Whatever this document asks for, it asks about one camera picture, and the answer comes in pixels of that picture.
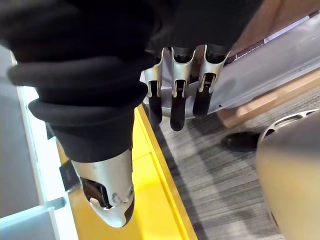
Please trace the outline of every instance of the person's foot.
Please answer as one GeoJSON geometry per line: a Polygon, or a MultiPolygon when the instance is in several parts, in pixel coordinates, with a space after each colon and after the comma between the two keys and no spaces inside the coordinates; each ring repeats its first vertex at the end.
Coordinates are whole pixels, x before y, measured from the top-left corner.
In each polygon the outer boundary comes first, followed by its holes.
{"type": "Polygon", "coordinates": [[[233,152],[251,152],[257,149],[259,136],[259,132],[236,132],[227,135],[221,144],[233,152]]]}

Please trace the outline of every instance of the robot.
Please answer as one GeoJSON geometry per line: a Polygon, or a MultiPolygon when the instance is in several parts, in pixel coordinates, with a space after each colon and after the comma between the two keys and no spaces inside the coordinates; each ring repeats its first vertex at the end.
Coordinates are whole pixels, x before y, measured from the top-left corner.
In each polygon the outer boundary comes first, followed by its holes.
{"type": "Polygon", "coordinates": [[[228,54],[261,3],[44,0],[0,8],[0,41],[18,62],[8,76],[36,88],[30,111],[50,125],[108,225],[123,227],[133,214],[134,108],[147,95],[151,123],[161,122],[164,49],[172,57],[170,125],[179,131],[188,85],[198,81],[192,112],[206,115],[228,54]],[[199,45],[203,63],[191,78],[199,45]]]}

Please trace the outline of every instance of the striped carpet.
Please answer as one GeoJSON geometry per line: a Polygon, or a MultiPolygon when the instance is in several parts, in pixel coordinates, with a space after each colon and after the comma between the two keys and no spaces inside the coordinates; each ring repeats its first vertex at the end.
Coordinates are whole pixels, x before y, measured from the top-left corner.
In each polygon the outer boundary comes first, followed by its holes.
{"type": "Polygon", "coordinates": [[[199,240],[284,239],[269,219],[255,153],[229,152],[220,141],[319,107],[320,87],[232,129],[225,129],[215,114],[189,119],[179,132],[163,118],[154,132],[199,240]]]}

